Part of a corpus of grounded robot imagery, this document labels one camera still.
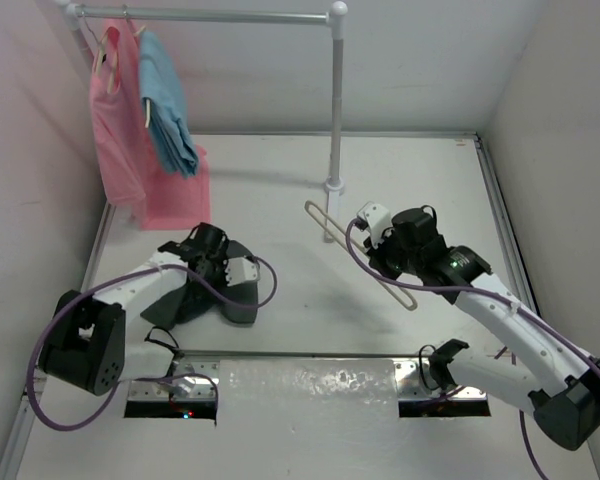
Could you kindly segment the dark grey t shirt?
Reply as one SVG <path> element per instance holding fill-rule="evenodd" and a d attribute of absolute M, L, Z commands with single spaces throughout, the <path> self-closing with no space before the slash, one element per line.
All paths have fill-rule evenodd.
<path fill-rule="evenodd" d="M 248 257 L 251 251 L 235 240 L 229 240 L 227 257 Z M 256 283 L 214 287 L 209 290 L 195 279 L 189 279 L 141 313 L 141 318 L 154 326 L 170 330 L 173 327 L 192 321 L 211 308 L 216 307 L 229 323 L 236 326 L 251 326 L 257 318 L 253 307 L 258 302 Z"/>

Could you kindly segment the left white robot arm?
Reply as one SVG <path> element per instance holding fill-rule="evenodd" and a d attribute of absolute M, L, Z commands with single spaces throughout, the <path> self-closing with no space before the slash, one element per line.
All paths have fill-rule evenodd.
<path fill-rule="evenodd" d="M 46 374 L 100 396 L 122 379 L 127 322 L 136 318 L 167 331 L 208 311 L 215 296 L 194 271 L 216 291 L 226 287 L 226 233 L 201 223 L 183 241 L 169 241 L 132 278 L 80 300 L 71 290 L 56 310 L 72 308 L 51 328 L 42 343 L 38 367 Z"/>

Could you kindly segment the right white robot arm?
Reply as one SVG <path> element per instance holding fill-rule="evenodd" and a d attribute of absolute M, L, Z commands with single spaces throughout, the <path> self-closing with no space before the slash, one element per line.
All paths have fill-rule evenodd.
<path fill-rule="evenodd" d="M 432 207 L 391 214 L 369 202 L 349 226 L 368 235 L 368 260 L 360 266 L 374 279 L 403 287 L 401 275 L 417 277 L 415 290 L 442 296 L 521 361 L 519 366 L 497 366 L 467 342 L 451 339 L 429 358 L 436 387 L 479 388 L 532 417 L 549 439 L 569 451 L 596 432 L 600 356 L 576 346 L 533 313 L 475 251 L 448 245 Z"/>

